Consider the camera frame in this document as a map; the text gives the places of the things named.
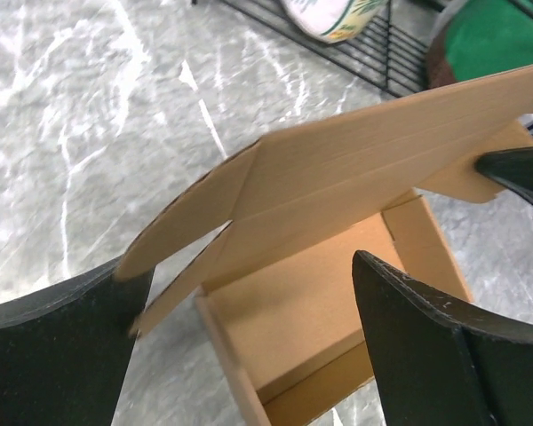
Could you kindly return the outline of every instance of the wire rack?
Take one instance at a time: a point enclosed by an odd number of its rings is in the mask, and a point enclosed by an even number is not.
[[[395,98],[426,88],[427,47],[391,23],[390,1],[355,39],[333,45],[304,35],[278,0],[219,1]]]

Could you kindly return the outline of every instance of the corrugated cardboard edge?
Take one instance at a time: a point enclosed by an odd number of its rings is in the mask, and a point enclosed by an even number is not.
[[[526,146],[533,146],[533,137],[520,122],[513,122],[485,143],[475,146],[468,154],[434,173],[418,187],[463,201],[488,202],[504,187],[475,171],[473,165],[478,157],[490,151]]]
[[[243,419],[251,426],[270,425],[265,409],[251,384],[251,379],[235,355],[235,351],[230,346],[225,333],[218,327],[211,302],[205,299],[203,293],[200,293],[195,297],[195,305],[202,315],[208,335],[223,367],[231,392],[241,410]]]

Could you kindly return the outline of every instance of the open cardboard box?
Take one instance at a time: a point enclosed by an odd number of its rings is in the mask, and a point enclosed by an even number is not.
[[[533,145],[533,66],[269,133],[196,182],[131,244],[127,280],[218,237],[137,319],[197,304],[249,424],[299,425],[372,376],[351,280],[365,249],[453,296],[469,293],[413,187],[471,202],[501,189],[478,155]]]

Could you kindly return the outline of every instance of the cardboard flap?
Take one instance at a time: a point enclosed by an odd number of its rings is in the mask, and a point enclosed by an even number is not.
[[[241,277],[379,212],[530,112],[533,66],[270,133],[163,211],[115,275],[143,273],[232,219],[205,267],[218,284]]]
[[[257,148],[250,146],[223,162],[166,207],[128,247],[115,278],[128,280],[149,271],[227,222]]]
[[[211,266],[227,241],[230,227],[227,226],[197,257],[179,273],[178,277],[163,290],[149,305],[148,309],[134,321],[132,335],[142,337],[156,327],[168,313],[188,297],[195,288],[205,281]]]
[[[520,122],[513,122],[485,143],[474,146],[464,156],[434,173],[418,187],[459,200],[487,202],[494,199],[504,187],[475,171],[473,165],[478,157],[490,151],[525,146],[533,146],[533,137]]]

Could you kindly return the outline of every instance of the cardboard box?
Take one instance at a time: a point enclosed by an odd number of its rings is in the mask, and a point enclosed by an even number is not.
[[[141,315],[149,332],[197,304],[249,424],[299,425],[372,376],[351,280],[357,249],[469,300],[413,187],[484,202],[478,155],[533,145],[533,66],[265,135],[192,185],[131,244],[126,280],[218,237]]]

